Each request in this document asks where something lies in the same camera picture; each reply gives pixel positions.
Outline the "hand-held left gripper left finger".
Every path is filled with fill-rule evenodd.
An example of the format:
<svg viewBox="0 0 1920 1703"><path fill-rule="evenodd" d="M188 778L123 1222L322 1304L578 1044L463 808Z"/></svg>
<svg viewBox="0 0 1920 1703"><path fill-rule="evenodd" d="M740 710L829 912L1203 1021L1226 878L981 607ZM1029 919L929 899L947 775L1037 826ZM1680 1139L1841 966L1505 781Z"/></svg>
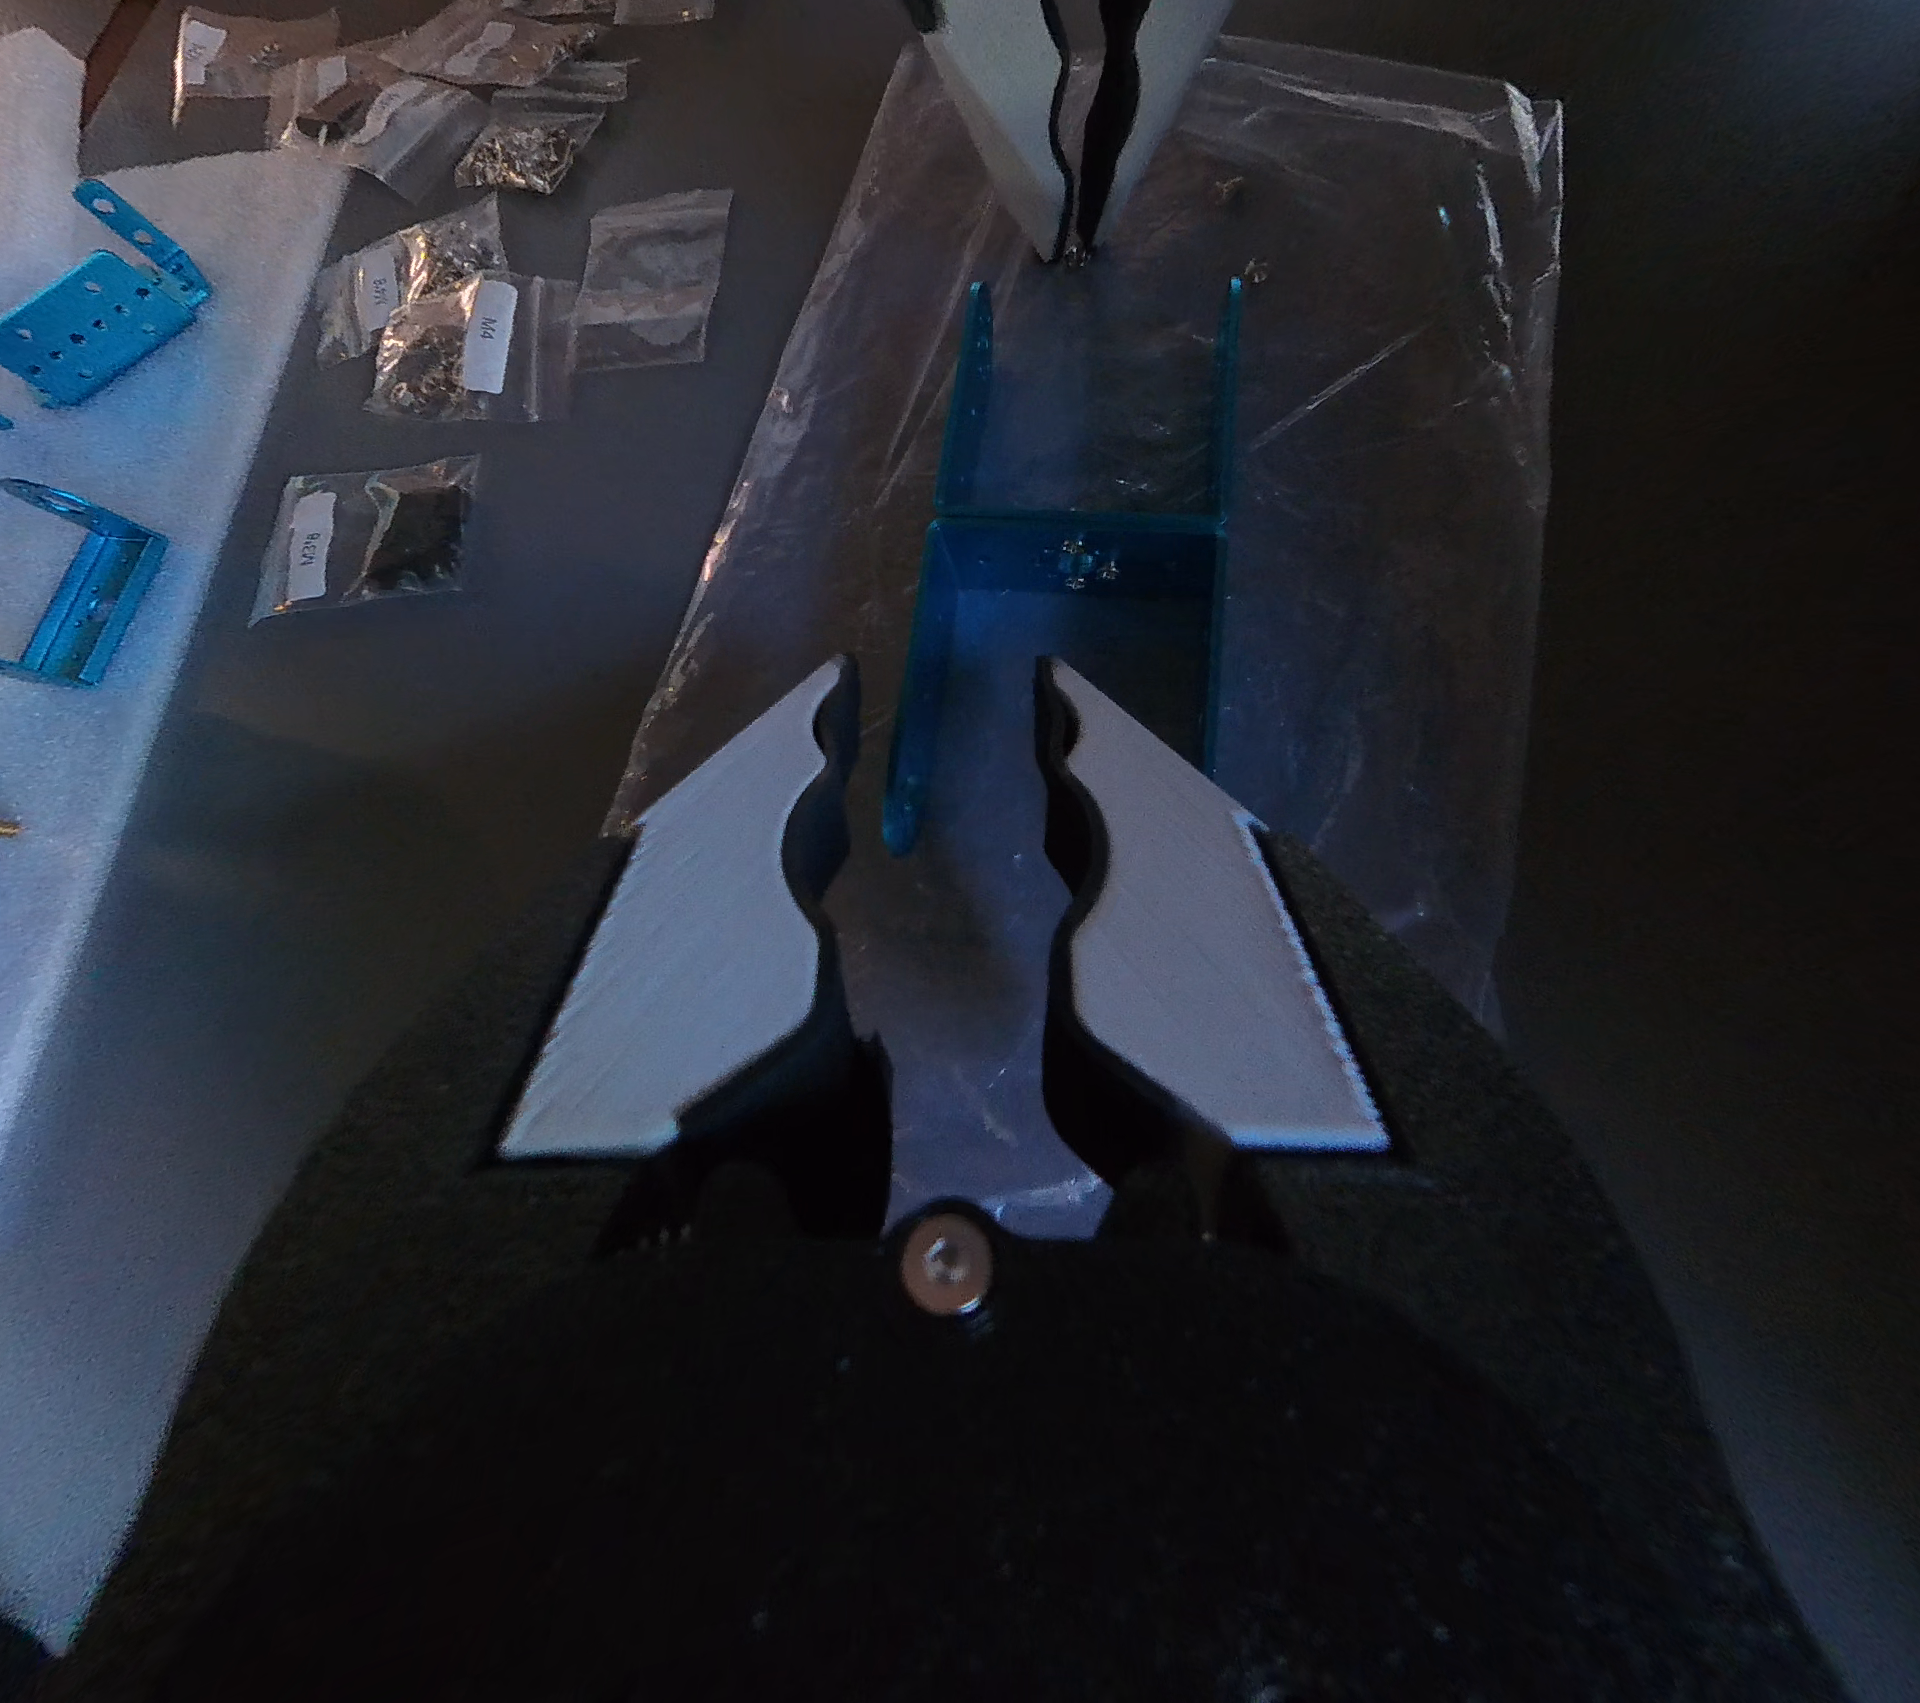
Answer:
<svg viewBox="0 0 1920 1703"><path fill-rule="evenodd" d="M839 1092L855 1041L823 897L858 699L830 657L644 811L501 1159L649 1156Z"/></svg>

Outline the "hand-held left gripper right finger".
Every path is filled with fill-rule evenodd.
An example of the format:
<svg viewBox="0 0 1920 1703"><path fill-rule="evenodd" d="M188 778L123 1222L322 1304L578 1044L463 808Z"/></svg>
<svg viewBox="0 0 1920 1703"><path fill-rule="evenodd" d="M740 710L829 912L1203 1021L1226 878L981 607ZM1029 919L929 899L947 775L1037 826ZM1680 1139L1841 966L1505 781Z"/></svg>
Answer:
<svg viewBox="0 0 1920 1703"><path fill-rule="evenodd" d="M1035 693L1073 894L1053 1027L1230 1146L1386 1149L1257 818L1063 659Z"/></svg>

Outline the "large clear plastic bag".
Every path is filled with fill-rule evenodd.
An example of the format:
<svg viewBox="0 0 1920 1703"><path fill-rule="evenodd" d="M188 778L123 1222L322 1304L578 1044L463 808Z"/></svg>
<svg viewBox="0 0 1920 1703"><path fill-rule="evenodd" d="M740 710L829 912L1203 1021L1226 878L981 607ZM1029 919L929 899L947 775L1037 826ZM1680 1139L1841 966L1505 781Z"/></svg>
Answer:
<svg viewBox="0 0 1920 1703"><path fill-rule="evenodd" d="M1245 198L1218 205L1215 178ZM1038 265L911 45L780 351L632 740L626 825L830 656L854 656L852 855L827 903L891 1064L888 1222L961 1196L1085 1233L1106 1187L1042 1113L1032 673L1061 656L1197 749L1193 604L965 593L919 843L880 795L968 285L990 285L984 504L1208 501L1210 347L1245 284L1215 780L1303 843L1476 1018L1530 705L1561 117L1516 89L1226 38L1085 272Z"/></svg>

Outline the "blue flanged bracket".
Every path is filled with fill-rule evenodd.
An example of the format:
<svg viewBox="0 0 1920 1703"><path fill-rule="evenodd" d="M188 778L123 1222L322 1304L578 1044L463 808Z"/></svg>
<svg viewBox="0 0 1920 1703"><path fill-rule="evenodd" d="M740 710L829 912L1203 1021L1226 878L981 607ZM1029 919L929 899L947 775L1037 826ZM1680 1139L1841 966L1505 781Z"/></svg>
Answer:
<svg viewBox="0 0 1920 1703"><path fill-rule="evenodd" d="M6 477L2 491L71 520L83 533L22 656L2 657L2 675L95 687L103 681L168 541L126 515L42 482Z"/></svg>

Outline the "blue perforated bracket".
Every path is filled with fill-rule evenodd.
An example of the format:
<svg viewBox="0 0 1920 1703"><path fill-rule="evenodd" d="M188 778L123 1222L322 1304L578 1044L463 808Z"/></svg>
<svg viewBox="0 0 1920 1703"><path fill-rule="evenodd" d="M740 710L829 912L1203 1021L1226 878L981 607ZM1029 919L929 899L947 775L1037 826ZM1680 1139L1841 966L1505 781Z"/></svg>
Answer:
<svg viewBox="0 0 1920 1703"><path fill-rule="evenodd" d="M92 249L4 313L2 367L44 407L88 401L194 324L209 296L190 257L105 180L81 178L74 195L135 257Z"/></svg>

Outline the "white foam sheet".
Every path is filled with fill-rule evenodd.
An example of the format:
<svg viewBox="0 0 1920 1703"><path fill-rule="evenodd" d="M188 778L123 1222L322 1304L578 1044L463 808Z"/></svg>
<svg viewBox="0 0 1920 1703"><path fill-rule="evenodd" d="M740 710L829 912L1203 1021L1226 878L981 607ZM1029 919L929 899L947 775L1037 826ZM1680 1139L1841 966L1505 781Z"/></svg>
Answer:
<svg viewBox="0 0 1920 1703"><path fill-rule="evenodd" d="M4 1613L75 1633L120 1546L176 1389L131 1330L144 1306L81 1300L81 1064L59 1060L105 897L226 524L347 189L322 159L238 152L111 172L212 295L196 324L75 410L4 376L4 474L159 532L159 573L98 687L4 678Z"/></svg>

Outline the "grey desk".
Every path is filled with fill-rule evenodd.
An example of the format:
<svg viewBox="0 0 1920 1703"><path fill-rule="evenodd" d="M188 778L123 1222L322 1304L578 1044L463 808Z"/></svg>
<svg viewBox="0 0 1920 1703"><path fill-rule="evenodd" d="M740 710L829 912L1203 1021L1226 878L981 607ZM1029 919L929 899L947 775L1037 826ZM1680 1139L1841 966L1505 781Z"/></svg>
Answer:
<svg viewBox="0 0 1920 1703"><path fill-rule="evenodd" d="M1858 1699L1915 1699L1915 0L1242 0L1233 29L1564 102L1509 1044L1656 1277ZM81 1300L180 1361L304 1139L589 846L904 41L720 0L612 195L729 185L706 365L503 445L470 591L246 627L289 381L105 885Z"/></svg>

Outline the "blue metal bracket assembly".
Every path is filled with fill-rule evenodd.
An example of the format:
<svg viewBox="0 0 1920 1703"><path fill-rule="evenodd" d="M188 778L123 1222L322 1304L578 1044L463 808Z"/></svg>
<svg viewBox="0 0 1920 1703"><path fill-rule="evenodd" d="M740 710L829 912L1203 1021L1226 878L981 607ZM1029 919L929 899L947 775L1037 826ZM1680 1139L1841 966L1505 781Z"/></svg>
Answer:
<svg viewBox="0 0 1920 1703"><path fill-rule="evenodd" d="M984 280L968 285L882 792L880 834L890 854L905 855L919 840L937 764L954 622L961 597L969 591L1071 594L1094 604L1203 604L1204 691L1193 764L1204 775L1215 771L1242 305L1245 280L1234 276L1223 292L1213 343L1208 501L1201 511L1019 509L974 501L993 396L994 324L990 285Z"/></svg>

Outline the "pile of small hardware bags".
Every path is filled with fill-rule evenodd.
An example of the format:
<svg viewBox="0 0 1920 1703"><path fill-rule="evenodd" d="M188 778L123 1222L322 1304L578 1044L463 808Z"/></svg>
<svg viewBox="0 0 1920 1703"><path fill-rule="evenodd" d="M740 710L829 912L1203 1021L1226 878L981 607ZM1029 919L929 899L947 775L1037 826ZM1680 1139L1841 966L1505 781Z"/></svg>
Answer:
<svg viewBox="0 0 1920 1703"><path fill-rule="evenodd" d="M435 428L562 421L578 372L704 356L732 192L589 215L585 280L515 267L505 199L553 198L632 82L605 35L710 18L714 0L450 0L398 35L338 17L183 11L174 114L262 98L271 148L356 171L440 215L337 257L316 282L318 365L372 360L368 411Z"/></svg>

